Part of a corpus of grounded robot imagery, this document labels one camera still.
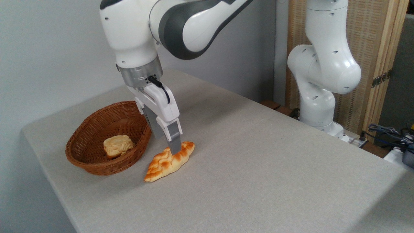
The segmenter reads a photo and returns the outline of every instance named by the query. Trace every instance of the hinge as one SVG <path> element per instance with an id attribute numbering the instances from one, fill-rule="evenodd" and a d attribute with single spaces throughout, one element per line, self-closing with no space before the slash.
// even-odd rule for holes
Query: hinge
<path id="1" fill-rule="evenodd" d="M 371 88 L 374 88 L 374 87 L 380 85 L 381 83 L 385 82 L 387 79 L 389 79 L 391 77 L 391 72 L 392 72 L 392 69 L 390 69 L 389 71 L 383 73 L 382 75 L 374 78 L 372 80 Z"/>

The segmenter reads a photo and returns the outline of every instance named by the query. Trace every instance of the wicker basket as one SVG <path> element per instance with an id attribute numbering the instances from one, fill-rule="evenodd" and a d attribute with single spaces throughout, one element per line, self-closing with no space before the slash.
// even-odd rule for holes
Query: wicker basket
<path id="1" fill-rule="evenodd" d="M 104 140 L 128 135 L 136 144 L 126 154 L 110 160 Z M 111 104 L 87 117 L 66 144 L 66 158 L 94 175 L 112 175 L 136 163 L 147 148 L 151 129 L 134 101 Z"/>

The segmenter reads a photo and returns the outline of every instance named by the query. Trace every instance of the bread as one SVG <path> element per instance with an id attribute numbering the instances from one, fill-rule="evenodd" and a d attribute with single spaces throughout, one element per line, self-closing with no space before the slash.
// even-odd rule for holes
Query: bread
<path id="1" fill-rule="evenodd" d="M 103 142 L 103 149 L 109 159 L 114 159 L 132 149 L 135 144 L 128 135 L 117 135 Z"/>
<path id="2" fill-rule="evenodd" d="M 144 181 L 153 182 L 180 169 L 188 161 L 188 158 L 194 151 L 194 147 L 194 143 L 185 141 L 181 144 L 181 151 L 175 155 L 171 154 L 169 147 L 165 148 L 163 152 L 152 159 Z"/>

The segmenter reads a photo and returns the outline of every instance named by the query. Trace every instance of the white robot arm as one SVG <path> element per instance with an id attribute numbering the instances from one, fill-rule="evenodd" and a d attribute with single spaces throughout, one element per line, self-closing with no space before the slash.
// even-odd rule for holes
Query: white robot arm
<path id="1" fill-rule="evenodd" d="M 116 66 L 135 95 L 156 138 L 165 135 L 172 154 L 181 150 L 180 113 L 162 85 L 156 48 L 175 57 L 202 55 L 220 30 L 252 0 L 103 0 L 100 16 Z"/>
<path id="2" fill-rule="evenodd" d="M 346 141 L 342 126 L 333 122 L 335 98 L 359 83 L 361 68 L 346 37 L 348 0 L 308 0 L 306 35 L 312 45 L 295 47 L 288 67 L 301 97 L 300 121 Z"/>

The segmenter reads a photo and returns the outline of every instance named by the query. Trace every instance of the gray table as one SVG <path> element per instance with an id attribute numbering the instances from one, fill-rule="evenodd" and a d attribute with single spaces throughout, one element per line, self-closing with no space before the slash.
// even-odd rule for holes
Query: gray table
<path id="1" fill-rule="evenodd" d="M 70 164 L 65 144 L 83 119 L 132 100 L 126 87 L 24 128 L 75 229 L 121 232 L 414 232 L 414 175 L 281 113 L 168 70 L 194 153 L 144 183 L 166 147 L 151 138 L 135 165 L 99 177 Z"/>

